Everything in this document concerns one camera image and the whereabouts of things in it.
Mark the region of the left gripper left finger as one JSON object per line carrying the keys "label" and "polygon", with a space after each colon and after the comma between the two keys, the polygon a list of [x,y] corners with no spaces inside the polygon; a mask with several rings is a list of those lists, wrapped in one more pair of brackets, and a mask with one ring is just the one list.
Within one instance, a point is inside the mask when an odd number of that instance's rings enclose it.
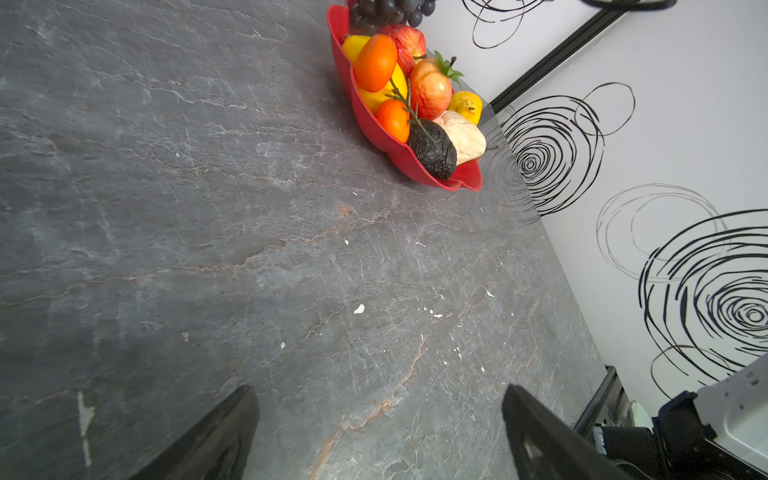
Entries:
{"label": "left gripper left finger", "polygon": [[258,420],[257,397],[242,385],[133,477],[241,479]]}

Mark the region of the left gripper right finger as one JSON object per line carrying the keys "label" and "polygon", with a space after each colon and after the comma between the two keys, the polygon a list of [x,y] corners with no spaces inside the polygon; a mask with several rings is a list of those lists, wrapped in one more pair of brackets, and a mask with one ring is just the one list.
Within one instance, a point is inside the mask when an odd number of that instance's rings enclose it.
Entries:
{"label": "left gripper right finger", "polygon": [[507,387],[501,410],[520,479],[629,477],[523,387]]}

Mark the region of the red flower fruit bowl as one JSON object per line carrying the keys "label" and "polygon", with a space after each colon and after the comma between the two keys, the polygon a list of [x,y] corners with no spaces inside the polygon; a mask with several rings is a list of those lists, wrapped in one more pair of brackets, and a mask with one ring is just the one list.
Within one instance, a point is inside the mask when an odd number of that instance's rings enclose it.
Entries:
{"label": "red flower fruit bowl", "polygon": [[382,128],[374,114],[364,104],[363,97],[355,85],[353,64],[342,48],[342,43],[349,33],[349,6],[352,4],[353,1],[347,1],[345,6],[330,5],[326,11],[326,20],[336,71],[352,104],[355,120],[363,135],[377,149],[385,153],[402,174],[413,181],[448,191],[457,191],[460,188],[480,191],[483,187],[483,178],[477,160],[458,166],[448,180],[436,179],[423,168],[406,144],[399,142]]}

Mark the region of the cream starfruit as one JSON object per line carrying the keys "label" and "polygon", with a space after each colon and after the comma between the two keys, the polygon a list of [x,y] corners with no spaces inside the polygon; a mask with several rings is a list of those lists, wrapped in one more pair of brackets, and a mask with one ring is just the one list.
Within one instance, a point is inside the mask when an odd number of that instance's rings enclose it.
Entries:
{"label": "cream starfruit", "polygon": [[457,152],[457,165],[479,159],[486,151],[484,134],[471,121],[451,110],[446,110],[434,120],[453,143]]}

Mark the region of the dark avocado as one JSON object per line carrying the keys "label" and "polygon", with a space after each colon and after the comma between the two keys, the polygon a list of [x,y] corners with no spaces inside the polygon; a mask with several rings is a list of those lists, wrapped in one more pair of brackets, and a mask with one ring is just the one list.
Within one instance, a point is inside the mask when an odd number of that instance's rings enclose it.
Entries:
{"label": "dark avocado", "polygon": [[407,145],[423,168],[438,180],[448,180],[455,172],[458,154],[446,131],[435,122],[412,122]]}

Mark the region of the small orange tangerine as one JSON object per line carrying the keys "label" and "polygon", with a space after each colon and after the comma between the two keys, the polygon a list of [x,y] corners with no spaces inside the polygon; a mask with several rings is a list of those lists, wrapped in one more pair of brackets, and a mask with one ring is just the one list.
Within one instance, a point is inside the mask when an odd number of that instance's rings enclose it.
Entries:
{"label": "small orange tangerine", "polygon": [[406,143],[410,136],[410,113],[405,104],[396,99],[382,102],[375,114],[379,125],[400,143]]}
{"label": "small orange tangerine", "polygon": [[357,85],[377,92],[384,88],[398,65],[397,47],[392,38],[377,34],[360,51],[354,64]]}

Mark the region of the yellow lemon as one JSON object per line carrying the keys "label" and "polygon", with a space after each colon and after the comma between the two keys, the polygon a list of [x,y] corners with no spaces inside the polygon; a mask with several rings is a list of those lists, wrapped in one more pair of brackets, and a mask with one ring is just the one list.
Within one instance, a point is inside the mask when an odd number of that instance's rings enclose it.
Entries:
{"label": "yellow lemon", "polygon": [[392,99],[392,97],[394,96],[394,90],[392,88],[392,85],[395,85],[403,96],[407,95],[408,87],[406,84],[406,77],[399,65],[395,67],[395,70],[388,84],[377,92],[370,92],[370,91],[363,90],[357,85],[357,81],[354,75],[355,60],[357,59],[362,48],[370,40],[370,38],[371,38],[370,36],[364,36],[364,35],[350,35],[343,42],[342,49],[352,64],[352,71],[353,71],[352,79],[354,82],[354,86],[359,92],[367,108],[373,114],[375,114],[382,102]]}

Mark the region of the dark grape bunch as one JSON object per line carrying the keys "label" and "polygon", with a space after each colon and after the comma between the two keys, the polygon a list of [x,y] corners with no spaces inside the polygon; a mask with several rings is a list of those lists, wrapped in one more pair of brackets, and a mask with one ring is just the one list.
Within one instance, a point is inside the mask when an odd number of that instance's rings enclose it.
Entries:
{"label": "dark grape bunch", "polygon": [[435,0],[358,0],[349,7],[354,34],[373,35],[390,25],[419,27],[436,8]]}

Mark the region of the small yellow fruit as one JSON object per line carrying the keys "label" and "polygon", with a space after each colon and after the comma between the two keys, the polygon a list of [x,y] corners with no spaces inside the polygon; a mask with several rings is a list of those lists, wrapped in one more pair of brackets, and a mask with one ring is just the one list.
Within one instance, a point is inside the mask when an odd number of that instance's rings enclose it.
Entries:
{"label": "small yellow fruit", "polygon": [[482,117],[483,100],[473,92],[459,91],[453,94],[448,109],[477,126]]}

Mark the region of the dark mangosteen with green leaves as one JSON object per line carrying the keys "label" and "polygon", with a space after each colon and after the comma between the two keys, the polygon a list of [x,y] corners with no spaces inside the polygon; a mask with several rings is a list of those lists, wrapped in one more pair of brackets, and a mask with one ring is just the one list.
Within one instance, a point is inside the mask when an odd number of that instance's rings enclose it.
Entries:
{"label": "dark mangosteen with green leaves", "polygon": [[457,60],[456,56],[446,59],[440,52],[434,51],[434,60],[437,62],[438,69],[443,75],[454,83],[461,83],[464,74],[454,68],[454,64]]}

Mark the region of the red apple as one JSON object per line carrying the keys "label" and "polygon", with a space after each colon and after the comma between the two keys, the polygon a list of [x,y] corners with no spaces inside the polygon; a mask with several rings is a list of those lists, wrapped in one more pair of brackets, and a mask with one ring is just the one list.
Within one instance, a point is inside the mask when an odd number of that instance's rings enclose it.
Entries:
{"label": "red apple", "polygon": [[387,35],[395,43],[398,65],[404,75],[408,77],[416,63],[427,55],[423,33],[405,24],[388,25],[380,33]]}

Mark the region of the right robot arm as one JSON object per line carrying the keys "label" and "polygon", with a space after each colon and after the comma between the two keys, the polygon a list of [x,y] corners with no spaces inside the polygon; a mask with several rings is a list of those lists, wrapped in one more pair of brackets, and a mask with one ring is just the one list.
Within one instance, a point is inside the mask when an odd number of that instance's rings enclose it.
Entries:
{"label": "right robot arm", "polygon": [[595,447],[633,479],[765,479],[767,357],[682,392],[652,422],[596,426]]}

